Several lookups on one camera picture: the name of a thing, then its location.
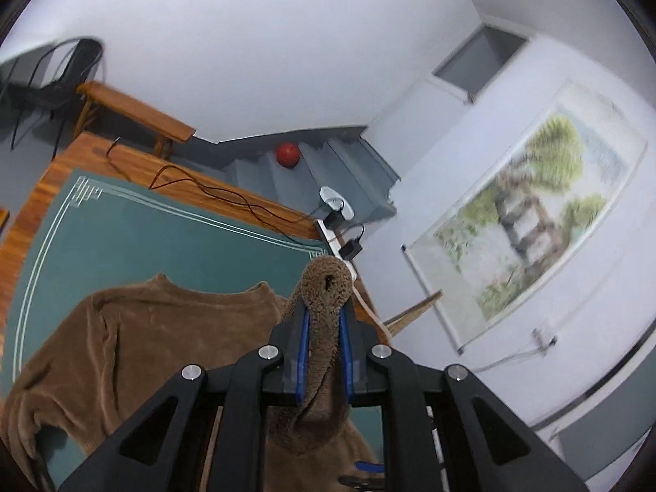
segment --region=wooden stick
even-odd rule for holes
[[[82,107],[80,117],[77,119],[77,124],[75,124],[75,129],[73,131],[73,140],[75,140],[80,135],[80,133],[83,132],[84,125],[86,124],[87,117],[89,116],[89,110],[91,109],[91,105],[93,105],[93,100],[91,100],[91,98],[87,96],[87,100],[84,103],[84,107]]]
[[[413,305],[409,309],[406,309],[401,314],[386,320],[384,322],[385,327],[387,327],[392,336],[395,337],[401,332],[402,329],[408,327],[412,322],[414,322],[428,309],[435,305],[441,297],[442,291],[438,290],[435,292],[435,294],[431,294],[428,298],[422,300],[416,305]]]

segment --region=power adapter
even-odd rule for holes
[[[362,251],[362,246],[356,239],[350,239],[344,246],[339,250],[339,256],[342,257],[345,261],[350,261],[358,253]]]
[[[323,224],[329,230],[337,231],[345,221],[346,219],[341,210],[332,210],[328,213],[328,216],[323,219]]]

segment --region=red ball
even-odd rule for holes
[[[301,151],[296,144],[284,142],[276,150],[276,159],[283,166],[292,169],[301,160]]]

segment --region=wooden bench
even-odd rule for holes
[[[4,228],[7,220],[9,220],[9,211],[0,207],[0,233],[2,233],[2,228]]]
[[[73,139],[76,139],[93,120],[92,107],[94,106],[94,111],[98,106],[106,107],[153,130],[157,134],[153,154],[163,159],[168,159],[171,155],[174,141],[187,142],[196,132],[193,127],[158,111],[155,107],[97,81],[81,84],[77,87],[77,93],[84,96],[86,101],[75,125]]]

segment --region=black cable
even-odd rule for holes
[[[165,172],[167,169],[178,170],[178,171],[182,172],[183,174],[187,175],[188,177],[186,177],[186,178],[180,178],[180,179],[173,180],[173,181],[168,181],[168,182],[165,182],[165,183],[161,183],[161,184],[159,184],[159,185],[155,185],[155,182],[157,181],[157,179],[158,179],[158,178],[160,177],[160,175],[162,175],[163,172]],[[204,194],[208,195],[209,197],[212,197],[212,198],[218,199],[218,200],[220,200],[220,201],[224,201],[224,202],[229,203],[229,204],[231,204],[231,205],[237,205],[237,206],[240,206],[240,207],[248,207],[248,210],[251,212],[251,214],[252,214],[252,215],[253,215],[258,221],[260,221],[261,223],[263,223],[265,226],[268,226],[269,228],[272,228],[273,230],[277,231],[278,233],[280,233],[281,235],[283,235],[285,238],[287,238],[288,240],[290,240],[290,241],[293,242],[294,244],[297,244],[297,245],[299,245],[299,246],[303,246],[303,247],[305,247],[305,248],[314,248],[314,247],[316,247],[316,246],[314,246],[313,244],[305,244],[305,243],[302,243],[302,242],[297,241],[297,240],[296,240],[295,238],[293,238],[293,237],[290,237],[290,236],[289,236],[288,234],[286,234],[284,231],[281,231],[280,228],[277,228],[274,224],[269,223],[269,222],[267,222],[266,220],[263,220],[261,217],[259,217],[259,216],[257,215],[257,213],[256,213],[253,209],[254,209],[254,208],[260,208],[260,209],[262,209],[263,211],[266,211],[266,212],[268,212],[269,214],[271,214],[272,216],[278,218],[278,220],[286,221],[287,223],[299,223],[300,221],[306,220],[306,218],[311,217],[312,214],[313,214],[314,212],[318,211],[321,207],[323,207],[323,205],[326,205],[327,203],[324,203],[324,204],[319,205],[319,207],[317,207],[316,209],[314,209],[311,213],[309,213],[309,214],[305,214],[304,216],[301,216],[298,220],[289,220],[289,219],[287,219],[287,218],[284,218],[284,217],[282,217],[282,216],[280,216],[280,215],[274,213],[273,211],[271,211],[271,210],[268,209],[267,207],[264,207],[263,205],[259,205],[259,204],[257,204],[257,203],[249,203],[248,200],[246,199],[246,197],[245,197],[243,194],[240,194],[239,192],[236,192],[236,191],[234,191],[234,190],[230,190],[230,189],[227,189],[227,188],[224,188],[224,187],[214,187],[214,186],[212,186],[212,185],[205,185],[205,184],[201,183],[199,180],[197,180],[195,177],[193,177],[189,172],[185,171],[185,169],[182,169],[182,168],[180,168],[179,166],[176,166],[175,164],[166,164],[165,166],[162,166],[162,167],[159,169],[159,171],[157,172],[157,174],[155,174],[155,177],[153,178],[153,180],[150,182],[150,185],[148,186],[148,189],[149,189],[149,190],[157,190],[157,189],[160,189],[160,188],[162,188],[162,187],[167,187],[168,185],[173,185],[173,184],[180,183],[180,182],[183,182],[183,181],[191,181],[192,183],[194,183],[194,184],[195,184],[195,185],[201,190],[201,192],[203,192]],[[233,194],[233,195],[235,195],[235,196],[238,196],[239,198],[241,198],[241,200],[243,201],[243,203],[242,203],[242,202],[238,202],[238,201],[229,200],[229,199],[227,199],[227,198],[223,198],[223,197],[221,197],[221,196],[217,196],[216,194],[212,194],[212,193],[210,192],[211,190],[217,190],[217,191],[227,192],[227,193],[229,193],[229,194]],[[340,210],[344,208],[344,200],[342,200],[342,198],[330,198],[328,201],[332,201],[332,200],[341,200],[341,201],[342,201],[342,208],[340,208]]]
[[[121,140],[121,137],[116,137],[114,141],[109,145],[107,148],[107,151],[105,152],[105,159],[107,159],[107,162],[109,162],[109,165],[116,170],[120,175],[122,175],[127,181],[132,182],[132,179],[130,179],[130,176],[127,175],[122,169],[120,169],[118,166],[114,164],[114,161],[112,160],[112,157],[109,156],[110,151],[114,149],[114,146],[116,146],[119,143],[119,140]]]
[[[348,228],[345,230],[341,231],[339,235],[336,235],[336,238],[342,239],[344,237],[345,233],[348,233],[351,230],[354,230],[355,228],[362,228],[362,231],[360,231],[360,234],[355,238],[357,242],[360,242],[360,239],[362,238],[362,235],[365,234],[365,225],[364,223],[354,223],[353,225],[350,225]]]

